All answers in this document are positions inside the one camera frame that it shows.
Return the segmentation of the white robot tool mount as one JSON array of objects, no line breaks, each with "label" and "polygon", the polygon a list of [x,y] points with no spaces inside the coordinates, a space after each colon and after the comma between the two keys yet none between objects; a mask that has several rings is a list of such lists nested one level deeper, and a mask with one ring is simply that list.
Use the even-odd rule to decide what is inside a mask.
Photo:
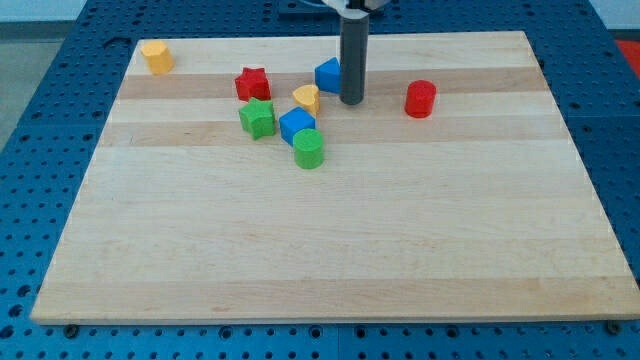
[{"label": "white robot tool mount", "polygon": [[373,12],[386,6],[388,0],[322,0],[322,3],[337,12],[350,10]]}]

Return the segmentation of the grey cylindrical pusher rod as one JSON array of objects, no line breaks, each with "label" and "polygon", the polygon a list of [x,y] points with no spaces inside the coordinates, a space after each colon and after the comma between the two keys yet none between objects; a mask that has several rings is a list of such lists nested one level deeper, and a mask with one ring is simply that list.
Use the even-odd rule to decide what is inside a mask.
[{"label": "grey cylindrical pusher rod", "polygon": [[369,13],[346,8],[341,13],[340,29],[340,99],[357,105],[364,98]]}]

